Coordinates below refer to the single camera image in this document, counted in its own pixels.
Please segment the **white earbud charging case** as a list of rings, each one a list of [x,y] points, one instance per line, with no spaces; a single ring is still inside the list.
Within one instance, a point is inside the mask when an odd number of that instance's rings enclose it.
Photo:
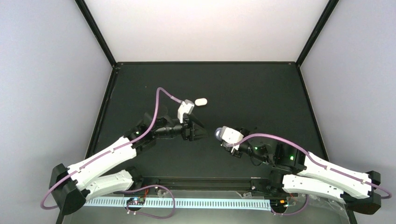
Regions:
[[[207,103],[208,100],[206,98],[198,98],[194,101],[195,106],[205,106]]]

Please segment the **purple earbud charging case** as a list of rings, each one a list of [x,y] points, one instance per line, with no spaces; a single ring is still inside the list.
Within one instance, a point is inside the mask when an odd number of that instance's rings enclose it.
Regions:
[[[222,141],[223,140],[223,138],[222,138],[223,134],[222,133],[223,133],[222,127],[217,128],[215,130],[215,138],[218,139],[219,141]]]

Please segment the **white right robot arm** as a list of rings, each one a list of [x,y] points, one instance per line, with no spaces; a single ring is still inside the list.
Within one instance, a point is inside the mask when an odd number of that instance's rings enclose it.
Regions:
[[[376,171],[361,173],[343,168],[271,134],[223,126],[215,136],[231,156],[246,154],[272,168],[256,189],[274,197],[271,208],[276,213],[284,212],[281,201],[295,194],[327,198],[365,215],[375,214],[382,206],[381,195],[375,192],[381,183]]]

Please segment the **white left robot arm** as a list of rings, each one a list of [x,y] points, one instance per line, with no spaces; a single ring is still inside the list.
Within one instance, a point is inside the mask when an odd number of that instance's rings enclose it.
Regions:
[[[168,115],[153,119],[145,113],[139,123],[113,144],[95,155],[66,167],[60,163],[52,169],[49,190],[56,207],[64,216],[70,215],[96,197],[128,191],[142,182],[134,167],[114,174],[106,173],[153,147],[157,139],[196,141],[208,136],[204,125],[193,115],[181,120]]]

